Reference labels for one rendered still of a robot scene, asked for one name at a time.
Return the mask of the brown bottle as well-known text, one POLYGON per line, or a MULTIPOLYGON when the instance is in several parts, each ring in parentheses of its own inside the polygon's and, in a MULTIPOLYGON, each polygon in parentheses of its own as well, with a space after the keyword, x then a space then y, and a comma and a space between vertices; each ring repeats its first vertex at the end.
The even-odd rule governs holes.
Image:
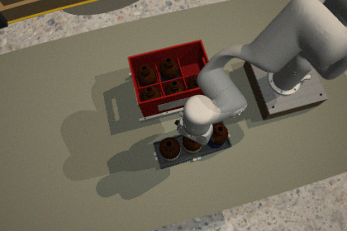
POLYGON ((169 82, 165 87, 165 96, 183 91, 185 91, 183 84, 181 82, 178 82, 177 80, 173 80, 169 82))
POLYGON ((196 76, 189 79, 187 89, 190 90, 190 89, 194 89, 197 87, 199 87, 199 86, 197 85, 197 75, 196 75, 196 76))
POLYGON ((175 138, 168 137, 160 142, 159 151, 165 161, 173 162, 180 156, 180 144, 175 138))
POLYGON ((167 57, 159 66, 161 81, 179 78, 179 67, 176 61, 167 57))
POLYGON ((155 99, 158 97, 161 97, 161 93, 160 93, 159 89, 157 89, 156 87, 148 86, 141 93, 141 100, 142 101, 148 101, 148 100, 155 99))
POLYGON ((214 149, 220 148, 228 138, 228 130, 223 124, 213 124, 212 136, 215 139, 215 143, 208 142, 208 146, 214 149), (226 132, 225 132, 226 129, 226 132))
POLYGON ((156 72, 148 65, 142 65, 137 73, 137 80, 140 87, 149 86, 158 83, 156 72))
POLYGON ((185 138, 185 136, 183 136, 182 146, 184 151, 190 154, 197 153, 197 151, 202 147, 201 144, 197 144, 197 142, 189 138, 185 138))

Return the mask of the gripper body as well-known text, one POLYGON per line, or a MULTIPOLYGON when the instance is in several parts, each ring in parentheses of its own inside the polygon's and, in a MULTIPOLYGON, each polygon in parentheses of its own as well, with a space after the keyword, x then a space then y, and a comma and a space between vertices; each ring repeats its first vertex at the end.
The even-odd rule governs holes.
POLYGON ((185 136, 185 137, 187 137, 187 138, 189 138, 189 139, 191 139, 191 140, 193 140, 193 141, 195 141, 195 142, 197 142, 197 143, 199 143, 199 144, 206 145, 207 142, 208 142, 208 140, 210 139, 210 137, 211 137, 211 135, 212 135, 213 126, 211 125, 211 126, 210 126, 210 129, 209 129, 205 134, 201 135, 200 137, 198 137, 198 136, 195 136, 195 137, 194 137, 193 135, 190 135, 190 134, 183 128, 183 119, 182 119, 182 117, 181 117, 181 119, 180 119, 179 122, 178 122, 177 131, 178 131, 181 135, 183 135, 183 136, 185 136))

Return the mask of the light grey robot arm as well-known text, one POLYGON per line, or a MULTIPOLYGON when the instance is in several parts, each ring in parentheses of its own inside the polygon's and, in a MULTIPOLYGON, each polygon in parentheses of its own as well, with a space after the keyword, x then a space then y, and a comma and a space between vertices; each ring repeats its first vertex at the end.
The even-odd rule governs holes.
POLYGON ((311 79, 308 73, 313 67, 326 80, 345 72, 347 0, 327 1, 291 0, 253 42, 215 54, 197 76, 205 96, 188 98, 179 112, 183 128, 190 135, 201 136, 209 125, 244 112, 247 101, 223 69, 232 58, 268 72, 269 86, 284 96, 296 92, 298 82, 311 79))

